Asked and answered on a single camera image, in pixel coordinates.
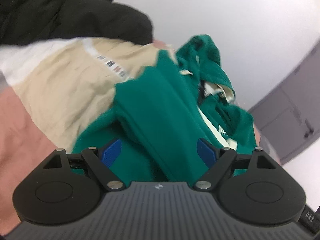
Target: white fabric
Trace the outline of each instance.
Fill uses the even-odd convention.
[[[23,47],[0,46],[0,70],[7,83],[13,86],[23,81],[43,59],[76,40],[41,41]]]
[[[206,96],[208,96],[210,94],[216,95],[217,93],[222,93],[223,97],[226,98],[228,103],[231,103],[235,100],[235,95],[233,94],[232,89],[230,89],[224,85],[206,82],[204,84],[204,92],[205,92]]]

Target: black jacket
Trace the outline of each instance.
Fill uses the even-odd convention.
[[[0,44],[75,37],[144,45],[152,42],[152,25],[146,15],[112,0],[0,0]]]

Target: small logo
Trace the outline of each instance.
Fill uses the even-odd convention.
[[[164,188],[164,186],[163,186],[163,185],[161,185],[161,184],[155,185],[154,187],[155,187],[156,189],[158,189],[158,190],[160,190],[160,189]]]
[[[219,132],[220,134],[223,134],[223,135],[228,136],[227,133],[226,133],[226,131],[225,131],[220,125],[219,125],[219,130],[218,130],[218,132]]]

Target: cabinet handle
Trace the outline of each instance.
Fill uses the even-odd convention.
[[[308,121],[308,119],[305,119],[305,124],[309,129],[309,133],[313,134],[315,132],[315,129],[312,127],[312,125],[310,124],[310,122]]]
[[[302,124],[301,113],[298,110],[298,108],[296,108],[295,106],[293,107],[293,114],[297,118],[297,120],[300,122],[300,125],[301,125]]]

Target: green fabric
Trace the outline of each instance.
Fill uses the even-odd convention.
[[[199,114],[198,84],[203,79],[233,88],[209,36],[192,38],[179,49],[177,59],[179,66],[161,50],[156,67],[146,67],[136,80],[117,84],[113,107],[79,136],[73,152],[120,138],[122,151],[110,169],[126,185],[131,181],[192,185],[201,177],[208,168],[197,154],[197,141],[205,138],[218,148],[221,144]],[[193,75],[180,75],[183,69]],[[256,144],[250,114],[218,95],[208,96],[200,109],[217,130],[220,125],[226,131],[225,138],[238,142],[239,153],[251,154]]]

